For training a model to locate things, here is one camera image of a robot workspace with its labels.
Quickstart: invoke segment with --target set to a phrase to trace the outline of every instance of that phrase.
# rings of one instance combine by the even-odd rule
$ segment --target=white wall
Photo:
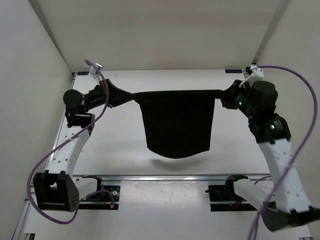
[[[320,99],[320,1],[292,0],[277,29],[263,51],[258,64],[292,68],[310,81]],[[277,112],[290,126],[296,149],[310,126],[312,97],[298,78],[279,70],[266,70],[266,79],[275,83],[279,92]],[[320,207],[319,190],[320,124],[298,157],[299,173],[313,205]],[[320,222],[310,225],[313,237],[320,239]]]
[[[52,146],[72,74],[27,0],[0,1],[0,238],[11,239],[33,165]]]

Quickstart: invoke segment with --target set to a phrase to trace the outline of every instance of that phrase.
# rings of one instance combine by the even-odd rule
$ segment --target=table surface
[[[103,71],[114,85],[131,93],[165,90],[227,89],[242,73],[224,70]],[[73,88],[87,93],[97,83],[77,75]],[[91,110],[100,114],[102,106]],[[58,144],[67,128],[63,120]],[[210,150],[182,159],[170,159],[147,148],[140,106],[131,101],[108,108],[76,163],[75,175],[225,175],[267,174],[267,163],[239,110],[228,110],[215,101]]]
[[[50,222],[33,208],[25,233],[34,240],[246,240],[256,211],[211,212],[207,181],[123,181],[119,210],[79,210],[74,222]],[[271,182],[260,182],[266,191]],[[48,211],[68,220],[73,213]],[[259,240],[311,237],[308,226],[270,232],[259,221]]]

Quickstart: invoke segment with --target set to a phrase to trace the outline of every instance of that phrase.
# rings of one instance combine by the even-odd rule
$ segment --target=black clamp
[[[225,181],[225,189],[229,193],[231,199],[238,199],[239,196],[235,194],[234,182],[241,180],[241,179],[248,179],[248,176],[243,174],[236,174],[231,175],[226,178]]]

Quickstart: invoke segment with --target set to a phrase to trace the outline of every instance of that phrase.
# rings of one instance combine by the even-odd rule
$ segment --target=black cloth
[[[135,93],[149,150],[171,159],[210,149],[215,99],[222,90]]]

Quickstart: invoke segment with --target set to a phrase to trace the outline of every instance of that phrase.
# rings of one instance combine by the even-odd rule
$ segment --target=wall
[[[277,29],[264,49],[258,64],[292,68],[310,81],[320,99],[320,1],[292,0]],[[307,87],[298,78],[279,70],[266,70],[266,79],[275,84],[279,98],[277,112],[290,126],[294,149],[310,126],[313,104]],[[298,170],[313,205],[320,207],[319,190],[320,124],[298,157]],[[316,240],[320,239],[320,222],[310,224]]]
[[[0,238],[8,240],[28,174],[52,147],[72,74],[28,1],[0,1],[0,32]]]

